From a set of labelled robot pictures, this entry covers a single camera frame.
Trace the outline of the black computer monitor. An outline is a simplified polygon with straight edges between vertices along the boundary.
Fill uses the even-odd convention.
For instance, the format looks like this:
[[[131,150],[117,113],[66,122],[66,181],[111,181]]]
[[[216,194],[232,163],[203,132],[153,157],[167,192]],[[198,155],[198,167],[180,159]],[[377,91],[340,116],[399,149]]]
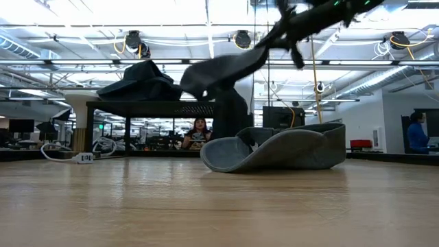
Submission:
[[[31,133],[35,129],[33,119],[9,119],[9,132],[13,133]]]

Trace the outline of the long light strip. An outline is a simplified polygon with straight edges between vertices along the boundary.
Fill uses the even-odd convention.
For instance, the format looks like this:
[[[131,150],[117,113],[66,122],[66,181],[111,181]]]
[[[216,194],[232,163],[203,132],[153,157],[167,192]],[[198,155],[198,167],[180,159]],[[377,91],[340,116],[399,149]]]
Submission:
[[[0,60],[0,65],[119,65],[136,64],[140,60]],[[155,59],[156,64],[194,64],[203,59]],[[439,60],[305,60],[305,65],[347,65],[347,66],[439,66]]]

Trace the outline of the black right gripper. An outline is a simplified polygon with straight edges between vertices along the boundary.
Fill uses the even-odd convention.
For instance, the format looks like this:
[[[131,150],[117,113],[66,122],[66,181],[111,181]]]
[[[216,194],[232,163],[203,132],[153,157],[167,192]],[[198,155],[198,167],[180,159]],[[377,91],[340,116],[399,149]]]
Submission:
[[[340,21],[349,23],[350,4],[347,0],[325,0],[299,14],[296,13],[295,6],[288,4],[288,0],[276,0],[276,5],[281,13],[281,19],[256,46],[267,49],[289,49],[298,69],[305,65],[297,48],[300,40]]]

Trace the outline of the red box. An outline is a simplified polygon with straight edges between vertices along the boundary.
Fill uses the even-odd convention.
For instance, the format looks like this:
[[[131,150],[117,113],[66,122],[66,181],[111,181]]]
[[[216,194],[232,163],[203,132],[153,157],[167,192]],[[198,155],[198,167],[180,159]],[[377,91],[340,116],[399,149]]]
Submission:
[[[351,151],[362,151],[372,148],[372,141],[365,139],[350,140]]]

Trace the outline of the black equipment box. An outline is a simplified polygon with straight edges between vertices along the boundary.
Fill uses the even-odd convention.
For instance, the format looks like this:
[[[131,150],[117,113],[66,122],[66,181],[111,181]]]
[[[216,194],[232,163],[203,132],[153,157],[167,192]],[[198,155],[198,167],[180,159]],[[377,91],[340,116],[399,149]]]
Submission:
[[[302,108],[263,107],[264,128],[286,129],[304,125],[305,111]]]

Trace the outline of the person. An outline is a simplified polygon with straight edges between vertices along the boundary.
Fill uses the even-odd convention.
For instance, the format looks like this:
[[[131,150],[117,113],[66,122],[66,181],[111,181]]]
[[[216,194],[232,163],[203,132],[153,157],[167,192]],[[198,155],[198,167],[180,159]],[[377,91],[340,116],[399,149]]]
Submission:
[[[427,144],[429,137],[424,133],[422,124],[424,123],[424,114],[415,111],[410,115],[410,125],[407,129],[407,138],[410,149],[415,154],[428,154]]]
[[[211,139],[212,132],[207,128],[205,118],[194,120],[193,128],[188,131],[182,142],[184,150],[200,150]]]

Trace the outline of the silver ventilation duct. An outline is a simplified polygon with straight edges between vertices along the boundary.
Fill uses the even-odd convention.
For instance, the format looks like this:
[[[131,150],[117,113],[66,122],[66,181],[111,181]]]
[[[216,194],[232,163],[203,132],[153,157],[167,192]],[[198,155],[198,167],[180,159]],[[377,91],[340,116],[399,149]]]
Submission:
[[[376,71],[338,91],[335,98],[341,99],[349,95],[363,95],[381,89],[418,73],[416,67],[437,65],[439,66],[439,41],[414,53],[414,59],[407,56],[405,60],[393,60],[390,69]]]

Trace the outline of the white round-top stand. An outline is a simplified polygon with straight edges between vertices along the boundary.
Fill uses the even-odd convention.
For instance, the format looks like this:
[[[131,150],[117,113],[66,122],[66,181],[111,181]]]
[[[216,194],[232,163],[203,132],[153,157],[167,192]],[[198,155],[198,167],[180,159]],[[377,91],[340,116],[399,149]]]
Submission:
[[[76,128],[73,130],[74,152],[86,152],[91,149],[93,139],[93,117],[88,111],[87,102],[95,102],[99,97],[95,91],[65,91],[66,102],[75,113]]]

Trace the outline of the grey washed baseball cap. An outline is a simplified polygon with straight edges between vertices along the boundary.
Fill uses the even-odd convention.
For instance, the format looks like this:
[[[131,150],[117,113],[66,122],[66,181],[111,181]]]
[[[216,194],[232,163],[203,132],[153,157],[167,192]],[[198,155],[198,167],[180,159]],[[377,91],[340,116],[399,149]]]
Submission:
[[[248,103],[235,89],[235,83],[259,70],[267,57],[268,49],[259,47],[186,68],[180,80],[181,89],[198,101],[215,102],[212,139],[233,137],[249,126]]]
[[[256,169],[331,169],[346,159],[346,126],[311,124],[276,130],[249,127],[233,137],[214,139],[200,150],[212,171],[245,173]]]

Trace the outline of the blue denim baseball cap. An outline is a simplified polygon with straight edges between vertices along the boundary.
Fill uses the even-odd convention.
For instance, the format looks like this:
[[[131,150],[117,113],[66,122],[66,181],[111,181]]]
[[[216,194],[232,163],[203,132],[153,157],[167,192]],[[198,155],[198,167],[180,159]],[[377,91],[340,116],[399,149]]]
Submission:
[[[99,89],[97,94],[105,101],[173,102],[180,99],[182,89],[152,60],[145,60],[127,68],[120,81]]]

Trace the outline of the white wall box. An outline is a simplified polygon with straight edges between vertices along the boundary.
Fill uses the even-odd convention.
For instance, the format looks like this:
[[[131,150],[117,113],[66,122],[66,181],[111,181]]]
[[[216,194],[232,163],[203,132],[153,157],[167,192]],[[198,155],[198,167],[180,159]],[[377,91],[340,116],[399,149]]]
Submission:
[[[372,147],[380,150],[382,144],[381,127],[376,127],[372,130]]]

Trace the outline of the black perforated metal stand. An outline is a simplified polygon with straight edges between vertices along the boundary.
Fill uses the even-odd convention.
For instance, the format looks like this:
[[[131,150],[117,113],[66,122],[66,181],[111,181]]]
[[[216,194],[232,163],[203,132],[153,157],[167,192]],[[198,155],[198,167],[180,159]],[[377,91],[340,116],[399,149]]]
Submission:
[[[91,152],[93,149],[93,124],[96,110],[125,118],[124,141],[126,144],[130,144],[130,124],[133,118],[213,118],[219,109],[220,106],[215,102],[87,102],[84,149],[87,152]]]

